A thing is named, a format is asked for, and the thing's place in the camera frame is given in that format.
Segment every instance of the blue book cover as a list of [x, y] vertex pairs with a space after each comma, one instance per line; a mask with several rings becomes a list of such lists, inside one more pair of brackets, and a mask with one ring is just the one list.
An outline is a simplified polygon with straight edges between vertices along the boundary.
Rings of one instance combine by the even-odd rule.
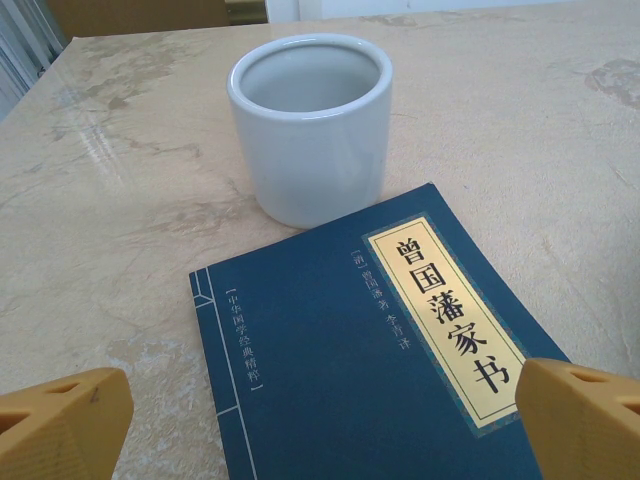
[[190, 281], [232, 480], [540, 478], [515, 387], [567, 358], [433, 184]]

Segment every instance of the yellow plastic object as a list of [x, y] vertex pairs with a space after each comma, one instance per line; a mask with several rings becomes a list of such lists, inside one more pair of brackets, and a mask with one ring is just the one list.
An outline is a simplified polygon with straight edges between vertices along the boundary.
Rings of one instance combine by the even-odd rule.
[[0, 396], [0, 479], [109, 479], [132, 416], [116, 368]]
[[637, 380], [530, 359], [516, 404], [546, 480], [640, 478]]

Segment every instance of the beige marble surface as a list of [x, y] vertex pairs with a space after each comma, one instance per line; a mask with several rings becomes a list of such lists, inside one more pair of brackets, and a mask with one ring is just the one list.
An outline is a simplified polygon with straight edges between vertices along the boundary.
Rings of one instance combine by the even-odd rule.
[[640, 377], [640, 3], [77, 39], [0, 125], [0, 392], [126, 370], [116, 478], [225, 478], [187, 274], [294, 233], [261, 212], [225, 94], [310, 31], [396, 70], [384, 197], [434, 181], [569, 357]]

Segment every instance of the yellow title label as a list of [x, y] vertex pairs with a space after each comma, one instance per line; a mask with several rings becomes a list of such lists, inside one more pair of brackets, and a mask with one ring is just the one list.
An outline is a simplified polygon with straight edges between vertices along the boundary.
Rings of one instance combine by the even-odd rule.
[[427, 220], [368, 241], [475, 426], [514, 413], [525, 357]]

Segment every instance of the cup rim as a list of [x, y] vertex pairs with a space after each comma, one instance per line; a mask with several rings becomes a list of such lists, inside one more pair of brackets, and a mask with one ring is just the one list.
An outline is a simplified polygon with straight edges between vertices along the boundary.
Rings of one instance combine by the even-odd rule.
[[[286, 112], [281, 110], [272, 110], [252, 102], [244, 95], [240, 88], [240, 82], [249, 67], [273, 53], [288, 50], [290, 48], [304, 48], [305, 46], [312, 45], [328, 45], [349, 48], [366, 55], [380, 70], [380, 77], [378, 78], [378, 81], [371, 90], [351, 102], [338, 107], [311, 112]], [[344, 115], [368, 104], [371, 100], [380, 96], [390, 86], [392, 76], [393, 66], [391, 64], [391, 60], [380, 47], [373, 43], [350, 35], [311, 33], [280, 38], [251, 50], [238, 60], [231, 69], [231, 72], [229, 72], [229, 77], [227, 79], [227, 93], [235, 105], [252, 115], [269, 118], [270, 120], [283, 121], [318, 120], [337, 115]]]

